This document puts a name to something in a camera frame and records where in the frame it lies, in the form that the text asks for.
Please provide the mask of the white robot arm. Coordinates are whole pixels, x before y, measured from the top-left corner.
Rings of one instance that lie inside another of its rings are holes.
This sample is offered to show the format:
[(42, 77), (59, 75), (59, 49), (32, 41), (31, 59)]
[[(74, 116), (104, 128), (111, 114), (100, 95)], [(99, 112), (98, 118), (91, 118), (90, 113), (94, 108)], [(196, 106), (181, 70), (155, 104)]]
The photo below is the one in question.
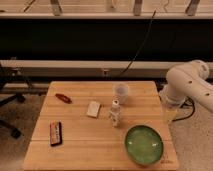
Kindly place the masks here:
[(167, 84), (159, 92), (166, 108), (180, 107), (187, 97), (213, 112), (213, 85), (206, 79), (209, 67), (202, 60), (176, 65), (166, 74)]

